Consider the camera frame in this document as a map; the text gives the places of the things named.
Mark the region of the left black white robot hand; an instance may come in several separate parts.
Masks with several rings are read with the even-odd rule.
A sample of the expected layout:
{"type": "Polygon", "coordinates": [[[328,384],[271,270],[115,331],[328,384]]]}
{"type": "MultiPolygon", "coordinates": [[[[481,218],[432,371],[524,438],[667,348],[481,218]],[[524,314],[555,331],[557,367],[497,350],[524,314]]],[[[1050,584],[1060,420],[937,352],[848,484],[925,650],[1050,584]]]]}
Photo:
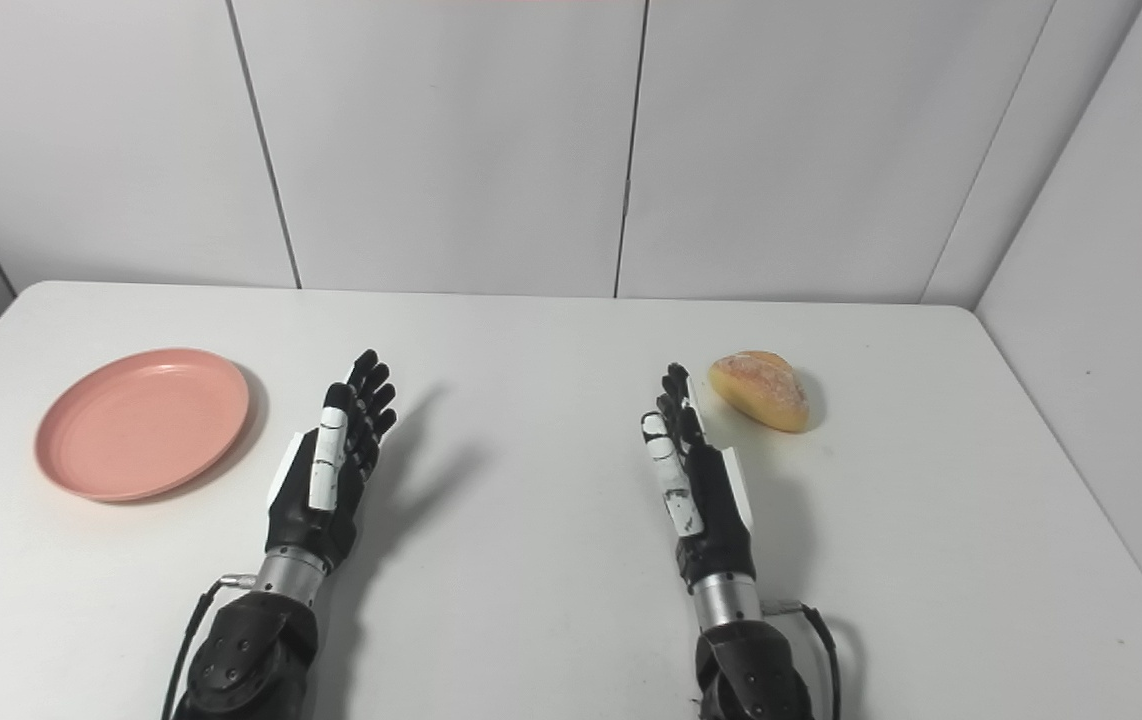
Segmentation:
{"type": "Polygon", "coordinates": [[[301,551],[324,571],[347,559],[359,537],[357,510],[367,480],[396,424],[391,369],[369,347],[348,378],[327,389],[315,427],[289,445],[270,502],[265,551],[301,551]]]}

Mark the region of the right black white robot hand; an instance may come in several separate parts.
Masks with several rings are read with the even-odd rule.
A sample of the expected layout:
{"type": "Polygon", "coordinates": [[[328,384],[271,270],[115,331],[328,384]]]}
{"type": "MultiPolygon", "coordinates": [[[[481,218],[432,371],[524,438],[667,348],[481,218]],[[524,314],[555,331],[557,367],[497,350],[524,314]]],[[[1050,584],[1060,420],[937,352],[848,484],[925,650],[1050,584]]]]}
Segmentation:
{"type": "Polygon", "coordinates": [[[641,416],[641,437],[676,531],[679,577],[690,594],[711,577],[754,579],[751,534],[737,501],[732,465],[705,434],[685,366],[668,365],[661,389],[656,409],[641,416]]]}

